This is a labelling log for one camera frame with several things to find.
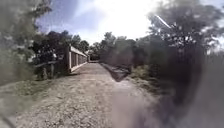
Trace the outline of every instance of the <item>bridge railing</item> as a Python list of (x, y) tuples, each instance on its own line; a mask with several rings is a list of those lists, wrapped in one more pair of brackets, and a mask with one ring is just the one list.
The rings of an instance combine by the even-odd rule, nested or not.
[(79, 51), (78, 49), (69, 46), (68, 49), (68, 70), (69, 73), (73, 72), (77, 68), (88, 62), (88, 55)]

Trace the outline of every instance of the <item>gravel path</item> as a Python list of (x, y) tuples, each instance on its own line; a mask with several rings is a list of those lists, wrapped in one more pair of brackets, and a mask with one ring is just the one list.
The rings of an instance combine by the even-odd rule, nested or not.
[(155, 98), (98, 63), (57, 79), (49, 96), (15, 118), (18, 128), (157, 128)]

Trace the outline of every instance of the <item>foliage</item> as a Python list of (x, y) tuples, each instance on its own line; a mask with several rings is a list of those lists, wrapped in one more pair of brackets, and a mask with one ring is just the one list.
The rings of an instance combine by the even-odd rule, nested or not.
[(32, 77), (32, 69), (27, 63), (32, 52), (28, 47), (37, 33), (36, 18), (50, 11), (42, 10), (40, 13), (40, 9), (48, 5), (47, 0), (1, 1), (0, 84)]
[(86, 51), (88, 51), (88, 49), (89, 49), (89, 43), (87, 41), (85, 41), (85, 40), (81, 41), (79, 43), (79, 45), (78, 45), (78, 49), (80, 51), (82, 51), (83, 53), (86, 52)]
[(141, 78), (141, 79), (147, 79), (149, 76), (149, 66), (138, 66), (136, 68), (132, 69), (131, 77), (132, 78)]
[[(159, 21), (158, 16), (169, 26)], [(150, 57), (150, 75), (188, 83), (192, 73), (200, 74), (207, 50), (216, 42), (214, 37), (221, 34), (222, 28), (218, 27), (217, 21), (223, 16), (213, 6), (200, 3), (192, 5), (186, 1), (173, 1), (158, 8), (156, 16), (150, 15), (150, 38), (160, 40), (165, 50), (153, 48), (156, 53)], [(154, 60), (153, 56), (158, 57), (161, 54), (167, 55), (167, 59), (158, 64), (158, 59)]]

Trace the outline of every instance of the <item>green tree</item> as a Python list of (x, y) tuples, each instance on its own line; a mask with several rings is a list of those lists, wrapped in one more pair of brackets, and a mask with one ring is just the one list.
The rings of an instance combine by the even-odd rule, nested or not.
[(79, 43), (78, 49), (82, 52), (86, 52), (89, 49), (89, 43), (85, 40)]

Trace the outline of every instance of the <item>vegetation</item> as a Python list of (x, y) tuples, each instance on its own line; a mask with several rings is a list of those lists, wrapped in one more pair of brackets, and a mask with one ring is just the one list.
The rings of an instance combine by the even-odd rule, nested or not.
[(134, 77), (156, 78), (153, 84), (160, 89), (170, 86), (175, 102), (181, 104), (186, 93), (197, 88), (204, 58), (217, 45), (216, 37), (223, 33), (218, 24), (223, 16), (220, 9), (197, 0), (171, 0), (149, 14), (148, 36), (128, 40), (106, 33), (101, 43), (93, 45), (93, 53), (99, 55), (101, 62), (133, 67)]

